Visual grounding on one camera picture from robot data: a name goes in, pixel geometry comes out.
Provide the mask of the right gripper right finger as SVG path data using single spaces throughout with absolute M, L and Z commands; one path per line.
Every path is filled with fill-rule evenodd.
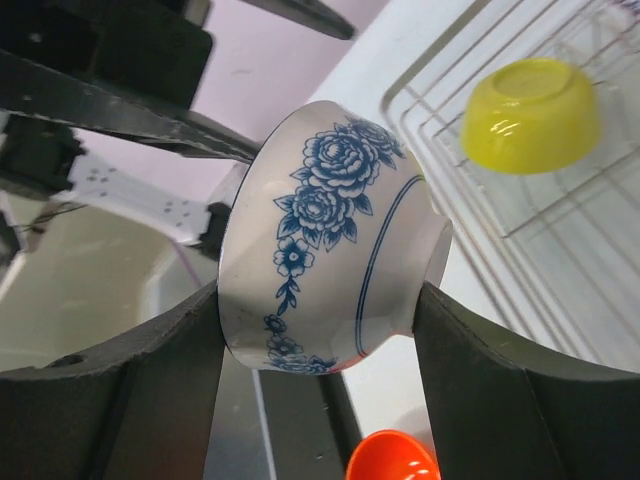
M 543 347 L 431 284 L 413 332 L 443 478 L 638 478 L 638 374 Z

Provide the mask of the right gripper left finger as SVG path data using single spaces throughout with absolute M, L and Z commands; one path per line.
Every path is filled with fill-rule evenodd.
M 5 479 L 198 479 L 225 343 L 217 290 L 42 368 L 1 375 Z

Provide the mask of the yellow green bowl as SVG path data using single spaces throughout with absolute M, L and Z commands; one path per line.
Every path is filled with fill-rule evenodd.
M 480 81 L 466 104 L 460 144 L 469 160 L 494 172 L 559 170 L 592 152 L 602 136 L 589 77 L 555 58 L 526 58 Z

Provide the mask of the blue white floral bowl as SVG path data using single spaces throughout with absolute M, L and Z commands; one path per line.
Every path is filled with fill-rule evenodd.
M 218 270 L 224 339 L 245 366 L 345 370 L 410 335 L 453 237 L 415 156 L 331 101 L 268 137 L 234 200 Z

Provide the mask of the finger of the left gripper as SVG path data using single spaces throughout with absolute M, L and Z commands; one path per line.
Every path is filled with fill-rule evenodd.
M 351 40 L 356 27 L 318 0 L 244 0 L 245 3 L 339 40 Z

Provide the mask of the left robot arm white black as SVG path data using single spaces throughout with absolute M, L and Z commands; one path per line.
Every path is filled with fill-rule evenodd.
M 131 177 L 82 129 L 190 158 L 252 162 L 260 146 L 194 112 L 214 37 L 208 1 L 5 1 L 1 5 L 1 188 L 44 203 L 16 231 L 36 249 L 66 204 L 146 225 L 209 258 L 230 209 Z

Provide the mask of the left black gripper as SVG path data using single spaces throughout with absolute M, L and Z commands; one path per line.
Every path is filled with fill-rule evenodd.
M 192 105 L 214 47 L 204 28 L 211 7 L 209 1 L 4 1 L 1 108 L 184 157 L 250 163 L 259 142 L 183 109 Z

